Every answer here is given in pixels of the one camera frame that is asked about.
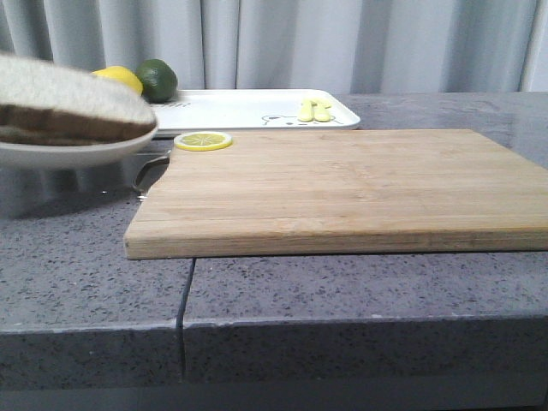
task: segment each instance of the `white plate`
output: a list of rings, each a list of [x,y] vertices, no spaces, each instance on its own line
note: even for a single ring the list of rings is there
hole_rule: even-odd
[[[79,169],[115,163],[146,146],[158,128],[136,139],[92,146],[34,146],[0,142],[0,167]]]
[[[300,122],[304,98],[328,99],[329,122]],[[177,100],[152,104],[158,135],[246,128],[356,128],[360,118],[329,93],[311,89],[180,90]]]

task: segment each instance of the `lime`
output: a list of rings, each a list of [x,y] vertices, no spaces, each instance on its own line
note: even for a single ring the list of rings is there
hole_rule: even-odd
[[[191,152],[209,152],[228,147],[232,136],[218,131],[200,131],[198,133],[179,134],[173,140],[175,147]]]
[[[143,83],[143,95],[150,103],[165,103],[176,94],[177,76],[163,60],[145,60],[135,75]]]
[[[125,68],[123,66],[109,66],[101,70],[93,71],[92,73],[101,77],[118,80],[133,88],[138,94],[143,93],[142,83],[129,68]]]

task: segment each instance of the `white tray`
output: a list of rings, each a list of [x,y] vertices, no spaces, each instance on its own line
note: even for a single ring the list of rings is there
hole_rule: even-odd
[[[300,122],[304,98],[331,102],[329,122]],[[327,92],[288,90],[180,90],[177,100],[152,104],[158,136],[202,129],[246,128],[357,128],[360,118]]]

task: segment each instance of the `wooden cutting board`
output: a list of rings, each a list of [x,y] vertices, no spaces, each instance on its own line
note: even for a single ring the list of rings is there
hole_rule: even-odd
[[[473,131],[232,135],[174,148],[130,259],[548,249],[548,170]]]

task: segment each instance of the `bread crust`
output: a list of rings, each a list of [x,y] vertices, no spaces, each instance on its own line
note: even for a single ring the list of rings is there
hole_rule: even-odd
[[[14,72],[13,75],[16,74],[14,67],[24,68],[21,70],[24,75],[34,75],[31,82],[35,92],[31,93],[33,99],[22,104],[19,101],[22,98],[18,98],[15,92],[0,91],[0,126],[8,126],[0,127],[0,141],[55,146],[102,144],[140,137],[157,125],[150,106],[122,83],[26,57],[1,54],[0,68],[3,63],[9,64],[12,69],[8,71]],[[45,84],[45,92],[42,92],[37,77],[46,75],[60,75],[62,78],[54,86]],[[24,78],[14,81],[15,86],[24,81]],[[86,100],[78,95],[77,87],[82,85],[88,89],[87,98],[96,98],[99,104],[110,104],[122,114],[108,117],[104,112],[98,113],[97,102],[90,101],[87,105]],[[21,92],[29,91],[22,87]],[[78,110],[71,110],[71,99],[80,100],[76,102],[80,105]],[[125,107],[132,116],[124,116]]]

